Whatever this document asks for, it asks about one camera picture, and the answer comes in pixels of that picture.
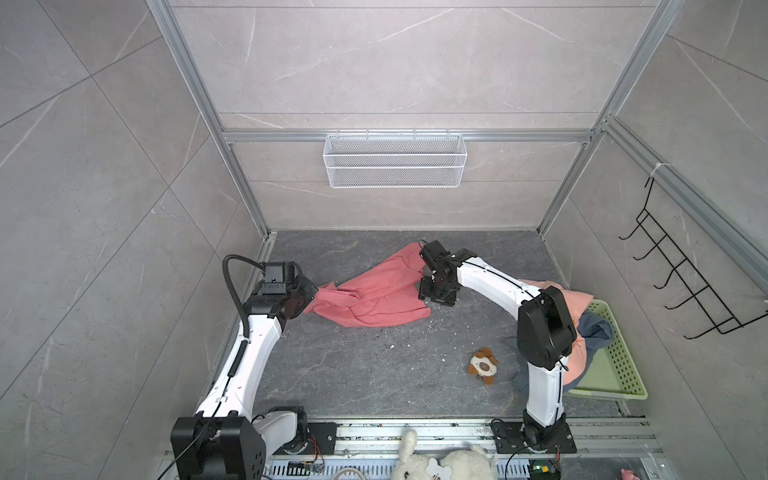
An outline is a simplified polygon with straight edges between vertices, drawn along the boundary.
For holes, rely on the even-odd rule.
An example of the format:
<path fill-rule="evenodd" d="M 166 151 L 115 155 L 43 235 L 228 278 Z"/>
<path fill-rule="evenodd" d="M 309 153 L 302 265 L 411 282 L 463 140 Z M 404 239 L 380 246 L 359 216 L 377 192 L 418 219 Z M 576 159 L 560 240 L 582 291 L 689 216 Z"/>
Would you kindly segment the dark pink t-shirt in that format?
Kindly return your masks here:
<path fill-rule="evenodd" d="M 410 243 L 379 265 L 337 286 L 318 289 L 306 310 L 348 328 L 384 328 L 430 316 L 419 298 L 425 262 L 421 247 Z"/>

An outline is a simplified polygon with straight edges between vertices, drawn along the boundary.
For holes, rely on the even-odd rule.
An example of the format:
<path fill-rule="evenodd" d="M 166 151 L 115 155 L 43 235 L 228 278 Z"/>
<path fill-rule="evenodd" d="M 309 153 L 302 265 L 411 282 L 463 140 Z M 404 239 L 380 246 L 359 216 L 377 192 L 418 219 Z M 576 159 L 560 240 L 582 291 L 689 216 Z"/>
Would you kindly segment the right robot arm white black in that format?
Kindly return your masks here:
<path fill-rule="evenodd" d="M 516 320 L 515 339 L 528 368 L 528 398 L 520 422 L 493 421 L 500 452 L 574 453 L 563 407 L 564 377 L 577 329 L 563 292 L 530 286 L 492 267 L 473 252 L 446 250 L 438 241 L 420 244 L 428 272 L 419 298 L 453 306 L 463 287 L 482 294 Z"/>

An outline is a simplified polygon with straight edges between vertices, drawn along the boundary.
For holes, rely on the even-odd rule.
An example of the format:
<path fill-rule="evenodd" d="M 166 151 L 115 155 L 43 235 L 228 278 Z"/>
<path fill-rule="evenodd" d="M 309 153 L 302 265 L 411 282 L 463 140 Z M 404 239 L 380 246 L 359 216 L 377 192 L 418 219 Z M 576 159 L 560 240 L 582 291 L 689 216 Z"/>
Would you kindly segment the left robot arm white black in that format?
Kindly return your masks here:
<path fill-rule="evenodd" d="M 241 299 L 229 264 L 237 259 L 263 275 Z M 268 359 L 289 320 L 312 302 L 317 289 L 295 262 L 256 262 L 227 255 L 222 261 L 226 287 L 240 324 L 222 370 L 192 416 L 180 417 L 171 431 L 181 479 L 261 479 L 278 451 L 297 453 L 309 441 L 307 415 L 297 406 L 254 411 Z"/>

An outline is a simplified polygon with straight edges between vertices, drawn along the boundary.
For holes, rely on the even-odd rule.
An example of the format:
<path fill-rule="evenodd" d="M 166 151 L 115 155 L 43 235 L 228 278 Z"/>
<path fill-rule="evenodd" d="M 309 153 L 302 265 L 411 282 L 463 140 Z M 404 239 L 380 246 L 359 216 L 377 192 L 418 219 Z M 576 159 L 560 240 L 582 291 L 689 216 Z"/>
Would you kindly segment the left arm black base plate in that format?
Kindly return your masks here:
<path fill-rule="evenodd" d="M 332 455 L 335 452 L 337 430 L 334 422 L 310 422 L 297 427 L 295 437 L 278 450 L 287 455 Z"/>

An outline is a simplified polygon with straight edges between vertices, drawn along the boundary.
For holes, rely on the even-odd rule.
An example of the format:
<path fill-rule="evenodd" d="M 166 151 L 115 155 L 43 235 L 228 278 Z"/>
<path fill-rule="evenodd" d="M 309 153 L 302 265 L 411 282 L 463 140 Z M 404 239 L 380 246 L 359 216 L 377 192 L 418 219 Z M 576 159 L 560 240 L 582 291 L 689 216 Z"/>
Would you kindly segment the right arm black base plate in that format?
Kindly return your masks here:
<path fill-rule="evenodd" d="M 496 451 L 500 454 L 514 452 L 534 452 L 546 454 L 575 454 L 573 434 L 561 417 L 548 427 L 542 427 L 535 421 L 502 421 L 493 419 L 489 423 Z"/>

